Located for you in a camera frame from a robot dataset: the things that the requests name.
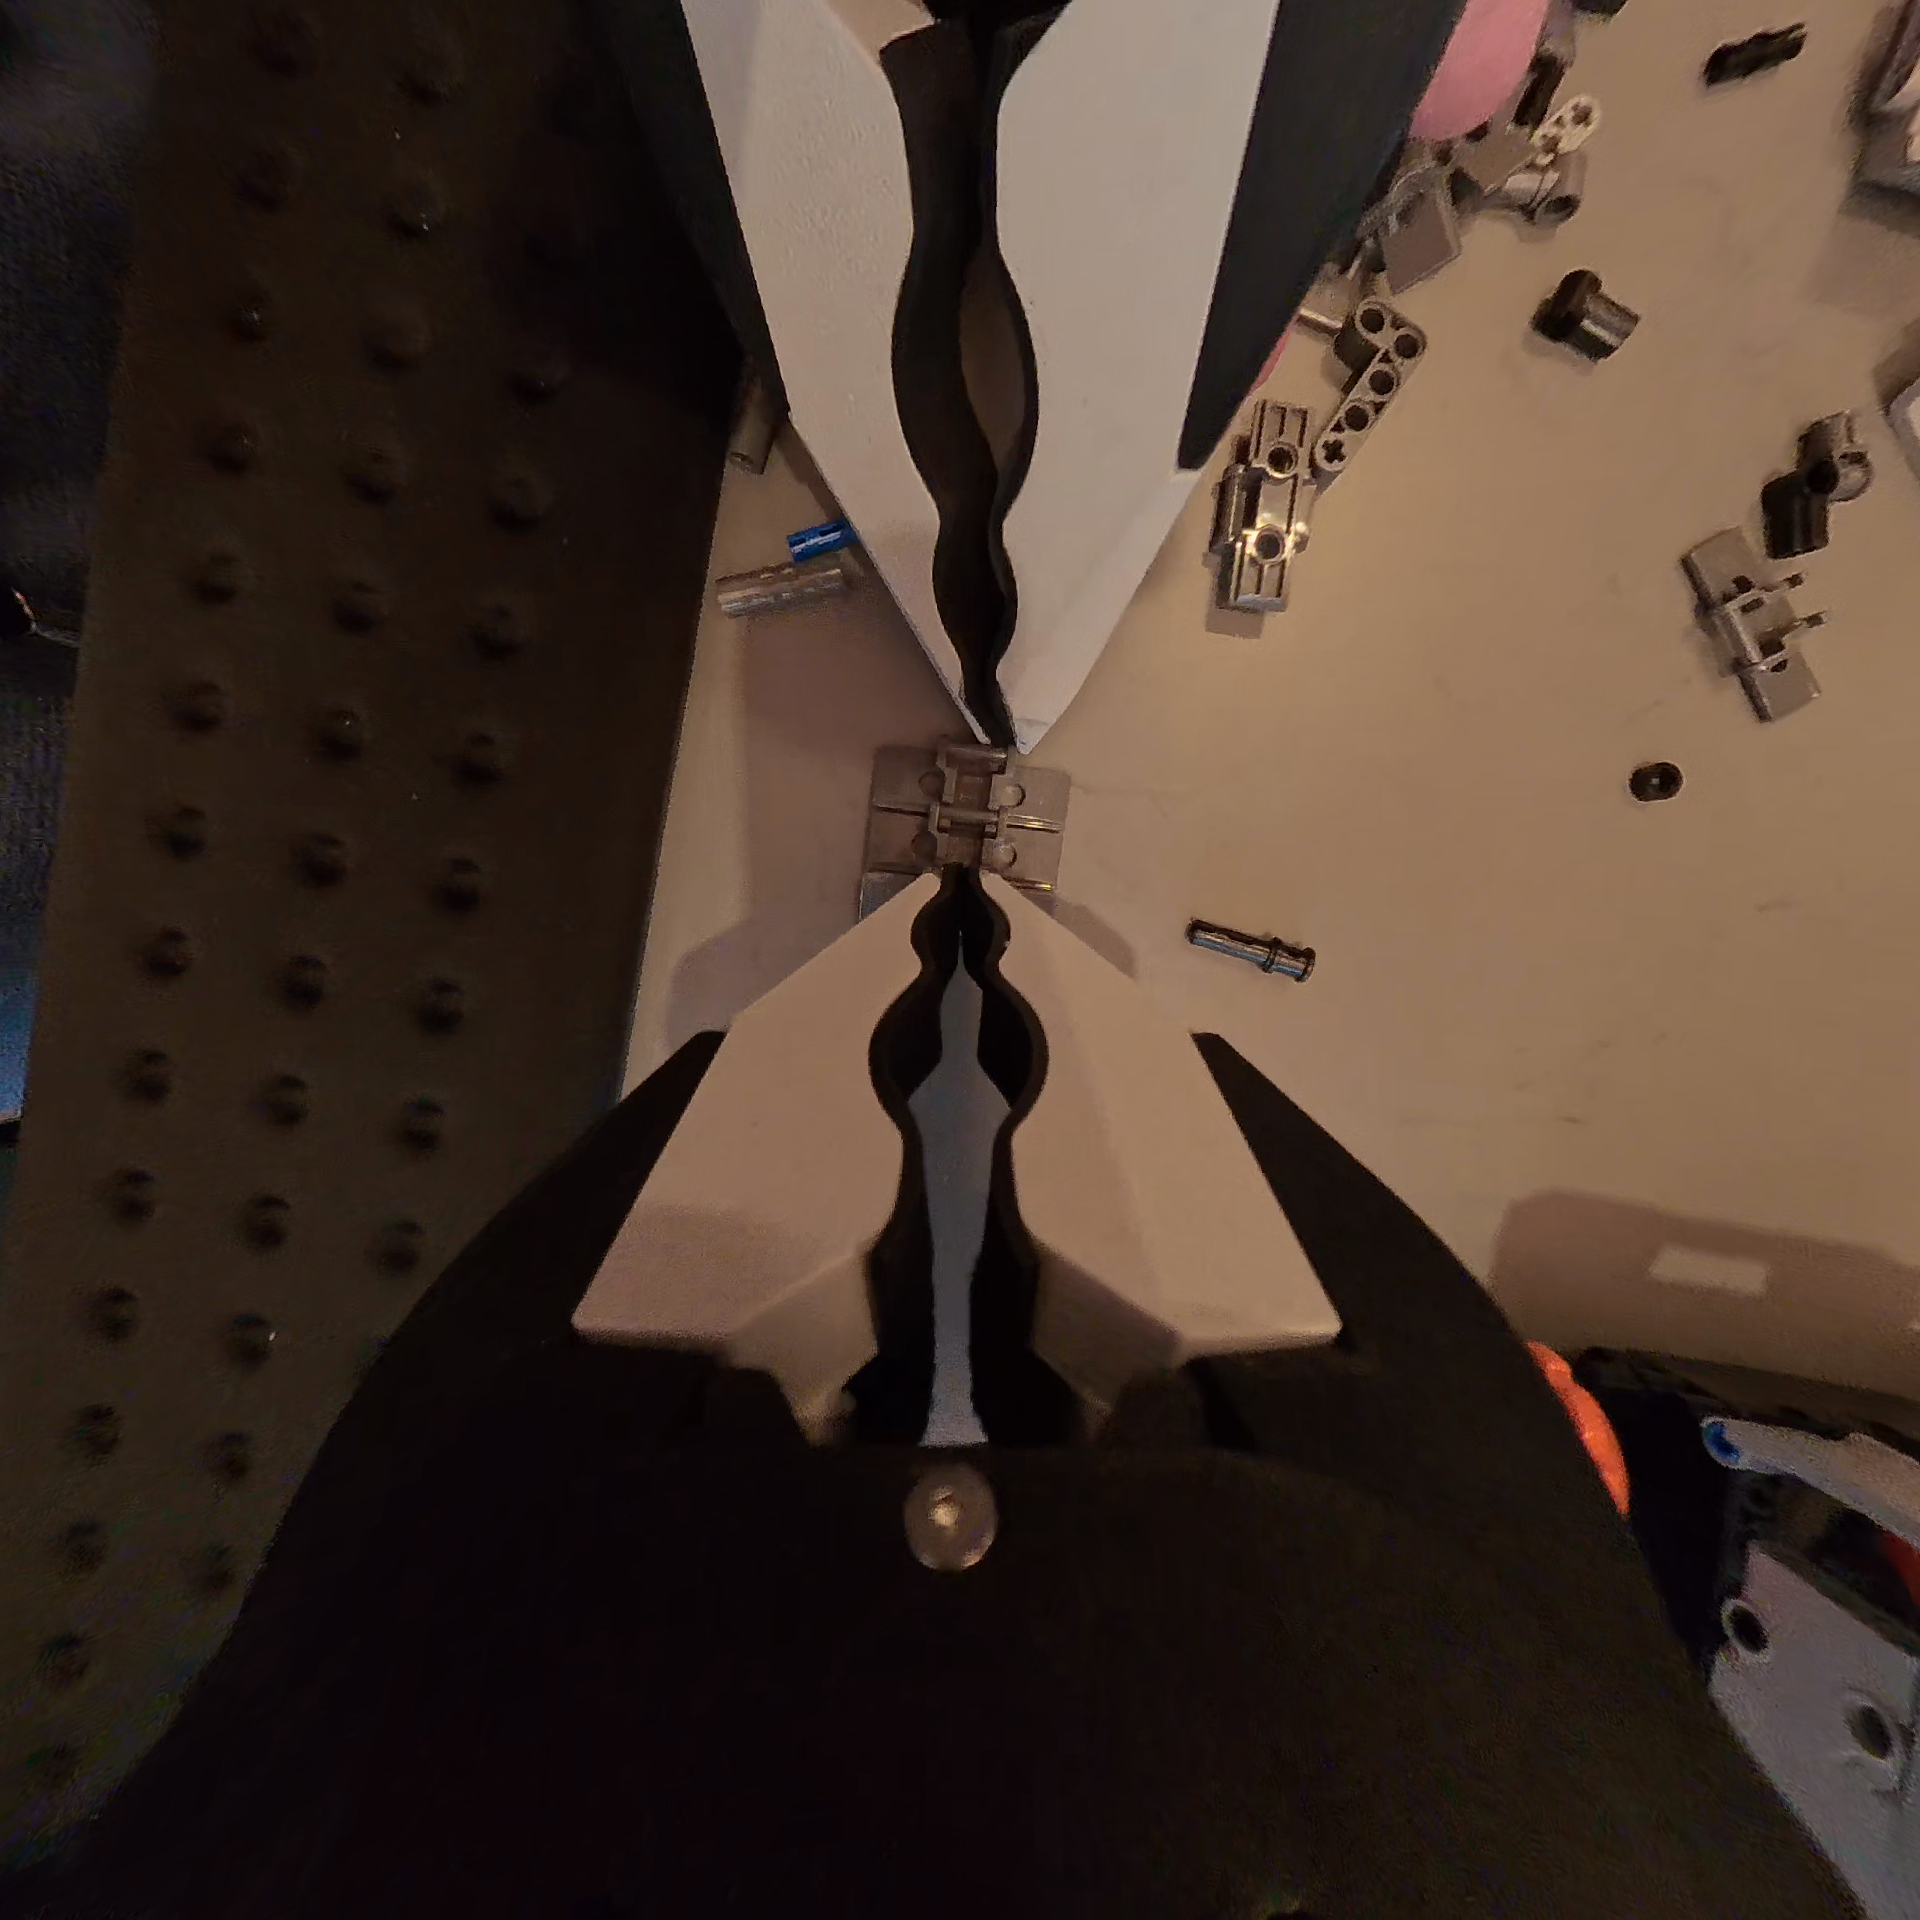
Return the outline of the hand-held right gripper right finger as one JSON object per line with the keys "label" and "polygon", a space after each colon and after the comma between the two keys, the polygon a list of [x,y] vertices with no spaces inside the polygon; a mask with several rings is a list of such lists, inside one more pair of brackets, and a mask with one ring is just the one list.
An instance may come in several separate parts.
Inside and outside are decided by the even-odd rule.
{"label": "hand-held right gripper right finger", "polygon": [[992,1441],[1074,1441],[1140,1379],[1320,1352],[1338,1307],[1195,1033],[996,875],[968,881],[976,1059],[1005,1102],[971,1286]]}

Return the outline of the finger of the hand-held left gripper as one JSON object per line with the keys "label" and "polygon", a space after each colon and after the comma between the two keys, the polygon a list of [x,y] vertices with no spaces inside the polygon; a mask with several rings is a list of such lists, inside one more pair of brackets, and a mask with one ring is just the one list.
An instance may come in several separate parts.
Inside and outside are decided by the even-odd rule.
{"label": "finger of the hand-held left gripper", "polygon": [[962,351],[984,139],[968,25],[920,3],[683,16],[788,420],[973,732],[1001,746],[998,468]]}
{"label": "finger of the hand-held left gripper", "polygon": [[1181,441],[1276,1],[1074,1],[994,122],[996,246],[1032,359],[1003,521],[996,679],[1035,751],[1092,673],[1195,487]]}

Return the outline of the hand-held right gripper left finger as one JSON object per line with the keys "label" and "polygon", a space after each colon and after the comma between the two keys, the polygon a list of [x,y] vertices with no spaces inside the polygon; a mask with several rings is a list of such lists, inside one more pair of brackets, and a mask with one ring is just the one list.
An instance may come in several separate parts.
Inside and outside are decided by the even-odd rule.
{"label": "hand-held right gripper left finger", "polygon": [[588,1341],[768,1375],[817,1440],[925,1436],[934,1300],[911,1091],[886,1021],[940,1005],[909,881],[726,1027],[573,1312]]}

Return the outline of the grey clip plate assembly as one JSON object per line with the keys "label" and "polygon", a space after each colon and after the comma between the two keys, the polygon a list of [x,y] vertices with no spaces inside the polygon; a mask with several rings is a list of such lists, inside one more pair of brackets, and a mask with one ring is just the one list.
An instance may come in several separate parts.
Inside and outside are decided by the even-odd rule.
{"label": "grey clip plate assembly", "polygon": [[1071,804],[1066,772],[1009,747],[958,737],[880,747],[856,916],[868,917],[916,879],[953,866],[996,875],[1055,910]]}

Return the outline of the person's left hand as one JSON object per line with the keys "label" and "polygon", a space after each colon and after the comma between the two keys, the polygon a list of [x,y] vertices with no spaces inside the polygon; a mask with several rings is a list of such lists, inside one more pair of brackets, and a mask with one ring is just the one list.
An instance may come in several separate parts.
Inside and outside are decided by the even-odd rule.
{"label": "person's left hand", "polygon": [[1531,1],[1276,5],[1223,257],[1240,273],[1243,393],[1275,372],[1403,144],[1489,119],[1523,81],[1545,16]]}

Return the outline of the pile of grey clip plates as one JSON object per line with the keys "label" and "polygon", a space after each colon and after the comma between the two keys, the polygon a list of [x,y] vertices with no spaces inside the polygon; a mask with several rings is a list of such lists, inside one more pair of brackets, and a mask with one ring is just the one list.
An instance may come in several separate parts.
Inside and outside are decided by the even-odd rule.
{"label": "pile of grey clip plates", "polygon": [[1574,58],[1572,12],[1550,12],[1520,84],[1491,118],[1452,139],[1409,138],[1355,239],[1303,301],[1300,324],[1335,334],[1363,297],[1399,297],[1444,273],[1482,215],[1542,230],[1572,220],[1602,124],[1598,100],[1570,90]]}

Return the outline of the grey perforated beam assembly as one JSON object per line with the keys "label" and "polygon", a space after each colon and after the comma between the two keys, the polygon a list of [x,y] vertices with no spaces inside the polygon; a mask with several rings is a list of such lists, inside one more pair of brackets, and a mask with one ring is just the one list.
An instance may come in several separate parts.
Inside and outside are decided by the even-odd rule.
{"label": "grey perforated beam assembly", "polygon": [[1215,489],[1213,604],[1219,611],[1285,611],[1314,534],[1320,498],[1355,465],[1429,353],[1429,334],[1379,295],[1360,297],[1333,330],[1348,381],[1325,420],[1261,397]]}

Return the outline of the black round connector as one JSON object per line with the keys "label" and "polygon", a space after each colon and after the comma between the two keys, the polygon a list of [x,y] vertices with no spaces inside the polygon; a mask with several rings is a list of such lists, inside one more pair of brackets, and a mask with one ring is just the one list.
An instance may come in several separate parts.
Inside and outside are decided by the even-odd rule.
{"label": "black round connector", "polygon": [[1562,275],[1533,313],[1533,330],[1587,363],[1611,359],[1639,330],[1643,315],[1609,292],[1602,275],[1574,268]]}

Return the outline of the grey tube connector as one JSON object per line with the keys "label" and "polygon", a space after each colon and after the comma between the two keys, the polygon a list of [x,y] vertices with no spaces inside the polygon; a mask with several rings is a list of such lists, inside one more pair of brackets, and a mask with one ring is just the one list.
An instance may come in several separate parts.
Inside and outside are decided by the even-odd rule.
{"label": "grey tube connector", "polygon": [[728,617],[798,611],[844,596],[852,571],[841,560],[777,564],[734,571],[714,581],[714,601]]}

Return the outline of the black and grey connector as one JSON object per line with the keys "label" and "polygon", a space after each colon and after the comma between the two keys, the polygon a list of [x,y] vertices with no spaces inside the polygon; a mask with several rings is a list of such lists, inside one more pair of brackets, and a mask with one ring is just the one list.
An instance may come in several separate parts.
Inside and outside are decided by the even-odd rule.
{"label": "black and grey connector", "polygon": [[1792,465],[1761,491],[1766,556],[1778,562],[1822,551],[1831,541],[1836,506],[1861,499],[1874,475],[1874,458],[1852,411],[1808,421],[1796,440]]}

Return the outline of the black dimpled foam pad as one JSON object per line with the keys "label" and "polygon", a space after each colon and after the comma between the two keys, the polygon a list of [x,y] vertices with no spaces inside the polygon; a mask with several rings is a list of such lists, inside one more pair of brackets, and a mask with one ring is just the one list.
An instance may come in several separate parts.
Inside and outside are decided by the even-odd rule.
{"label": "black dimpled foam pad", "polygon": [[740,350],[611,3],[158,3],[4,1233],[4,1862],[626,1058]]}

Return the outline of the grey plate with clips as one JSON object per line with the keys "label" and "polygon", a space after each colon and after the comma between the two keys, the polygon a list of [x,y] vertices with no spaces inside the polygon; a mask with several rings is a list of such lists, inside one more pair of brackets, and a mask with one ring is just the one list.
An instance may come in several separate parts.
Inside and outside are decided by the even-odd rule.
{"label": "grey plate with clips", "polygon": [[1801,571],[1778,571],[1747,531],[1725,527],[1683,556],[1695,611],[1714,635],[1725,670],[1763,723],[1808,710],[1820,683],[1807,658],[1807,638],[1826,625],[1826,610],[1801,610]]}

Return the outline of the black toy car orange wheels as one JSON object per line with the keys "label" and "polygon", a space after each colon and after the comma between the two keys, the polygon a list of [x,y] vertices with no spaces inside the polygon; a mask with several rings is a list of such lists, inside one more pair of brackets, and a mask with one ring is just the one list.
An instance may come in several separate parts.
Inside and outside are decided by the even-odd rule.
{"label": "black toy car orange wheels", "polygon": [[1862,1914],[1917,1916],[1917,1403],[1727,1360],[1535,1356],[1719,1714]]}

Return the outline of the person's leg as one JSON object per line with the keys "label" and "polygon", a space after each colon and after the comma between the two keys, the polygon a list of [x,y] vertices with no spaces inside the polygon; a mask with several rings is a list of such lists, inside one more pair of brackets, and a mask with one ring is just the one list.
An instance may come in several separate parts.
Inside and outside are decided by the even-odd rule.
{"label": "person's leg", "polygon": [[2,1102],[25,1105],[132,173],[158,65],[136,1],[2,5]]}

